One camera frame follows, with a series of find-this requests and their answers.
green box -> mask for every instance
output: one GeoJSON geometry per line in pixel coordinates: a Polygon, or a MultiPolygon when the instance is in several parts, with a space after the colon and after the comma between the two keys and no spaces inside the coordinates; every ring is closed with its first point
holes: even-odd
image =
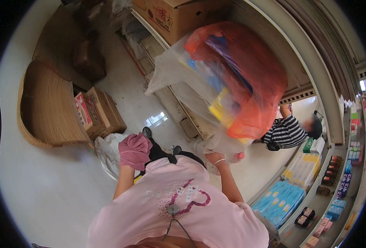
{"type": "Polygon", "coordinates": [[[307,140],[307,142],[305,143],[305,146],[303,148],[303,152],[304,153],[309,153],[309,150],[310,150],[313,142],[314,142],[314,139],[313,138],[309,138],[307,140]]]}
{"type": "Polygon", "coordinates": [[[351,119],[358,119],[358,118],[359,118],[359,115],[357,112],[351,114],[351,119]]]}

pink towel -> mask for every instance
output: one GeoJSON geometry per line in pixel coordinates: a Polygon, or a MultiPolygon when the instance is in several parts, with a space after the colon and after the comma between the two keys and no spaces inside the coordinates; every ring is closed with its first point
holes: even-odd
{"type": "Polygon", "coordinates": [[[145,163],[150,161],[151,141],[141,132],[131,134],[118,144],[121,165],[131,166],[135,170],[144,171],[145,163]]]}

brown bag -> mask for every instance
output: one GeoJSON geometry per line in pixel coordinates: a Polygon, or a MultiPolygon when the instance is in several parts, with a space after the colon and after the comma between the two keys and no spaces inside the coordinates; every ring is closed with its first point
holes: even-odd
{"type": "Polygon", "coordinates": [[[78,116],[73,84],[46,62],[30,62],[18,93],[18,129],[38,147],[87,144],[93,147],[78,116]]]}
{"type": "Polygon", "coordinates": [[[73,67],[91,82],[106,76],[105,59],[90,40],[80,42],[74,49],[73,67]]]}

red plastic bag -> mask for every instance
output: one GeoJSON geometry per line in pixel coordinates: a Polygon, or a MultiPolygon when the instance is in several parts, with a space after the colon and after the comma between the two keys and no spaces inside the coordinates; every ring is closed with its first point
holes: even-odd
{"type": "Polygon", "coordinates": [[[224,80],[240,104],[228,136],[261,138],[271,128],[288,85],[285,70],[267,44],[248,27],[226,21],[195,30],[185,49],[193,60],[218,62],[224,68],[224,80]],[[222,37],[226,49],[211,47],[210,37],[222,37]],[[242,83],[239,74],[251,88],[242,83]]]}

wicker basket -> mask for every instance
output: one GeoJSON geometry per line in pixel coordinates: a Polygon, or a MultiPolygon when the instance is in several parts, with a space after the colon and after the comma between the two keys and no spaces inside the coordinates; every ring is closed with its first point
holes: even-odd
{"type": "Polygon", "coordinates": [[[27,142],[38,147],[93,147],[76,110],[72,82],[46,62],[29,64],[18,94],[18,128],[27,142]]]}

